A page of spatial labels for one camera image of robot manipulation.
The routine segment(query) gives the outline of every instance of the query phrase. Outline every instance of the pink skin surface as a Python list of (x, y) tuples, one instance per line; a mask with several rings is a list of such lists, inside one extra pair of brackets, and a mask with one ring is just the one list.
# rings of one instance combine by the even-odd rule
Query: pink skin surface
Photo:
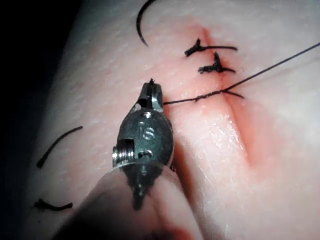
[[(42, 170), (29, 169), (23, 239), (53, 236), (112, 168), (120, 124), (150, 78), (164, 101), (193, 98), (320, 39), (317, 1), (158, 0), (141, 23), (147, 48), (135, 27), (144, 2), (83, 4), (47, 100), (34, 165), (62, 133), (83, 129), (60, 142)], [(203, 46), (237, 47), (217, 50), (236, 74), (199, 74), (214, 50), (185, 57), (197, 38)], [(233, 89), (245, 99), (220, 94), (165, 106), (177, 175), (204, 239), (320, 238), (319, 56), (316, 48)], [(74, 208), (41, 212), (30, 207), (38, 198)], [(166, 212), (176, 201), (158, 207)], [(190, 232), (196, 238), (197, 228)]]

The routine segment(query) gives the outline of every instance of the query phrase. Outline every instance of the skin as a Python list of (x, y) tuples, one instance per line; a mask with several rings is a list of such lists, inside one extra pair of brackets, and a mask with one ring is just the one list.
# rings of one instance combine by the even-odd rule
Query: skin
[[(317, 1), (159, 0), (142, 19), (147, 48), (135, 28), (143, 3), (83, 4), (47, 100), (34, 165), (63, 132), (83, 129), (59, 143), (41, 171), (30, 168), (24, 239), (52, 237), (81, 204), (86, 207), (92, 190), (87, 202), (106, 191), (120, 124), (150, 78), (161, 84), (164, 101), (193, 98), (320, 39)], [(213, 63), (213, 51), (186, 58), (198, 37), (204, 46), (237, 47), (217, 50), (236, 74), (199, 74), (199, 67)], [(168, 186), (167, 204), (161, 185), (155, 187), (149, 193), (158, 200), (155, 209), (178, 209), (182, 216), (162, 214), (161, 228), (179, 226), (190, 239), (199, 232), (219, 240), (320, 238), (319, 56), (316, 48), (233, 89), (245, 99), (220, 94), (165, 107), (188, 204), (179, 206), (179, 187)], [(57, 206), (73, 202), (74, 208), (39, 212), (30, 208), (38, 198)]]

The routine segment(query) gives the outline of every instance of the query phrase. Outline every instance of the engraved number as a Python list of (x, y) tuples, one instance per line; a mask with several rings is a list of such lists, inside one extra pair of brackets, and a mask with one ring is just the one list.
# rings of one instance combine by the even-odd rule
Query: engraved number
[(155, 130), (152, 127), (144, 127), (144, 123), (141, 122), (139, 126), (139, 140), (153, 140), (156, 138)]

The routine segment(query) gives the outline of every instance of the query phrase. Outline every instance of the dark background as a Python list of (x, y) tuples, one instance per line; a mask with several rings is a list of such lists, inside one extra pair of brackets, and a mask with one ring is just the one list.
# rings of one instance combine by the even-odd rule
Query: dark background
[(17, 239), (30, 158), (47, 95), (81, 0), (2, 6), (0, 240)]

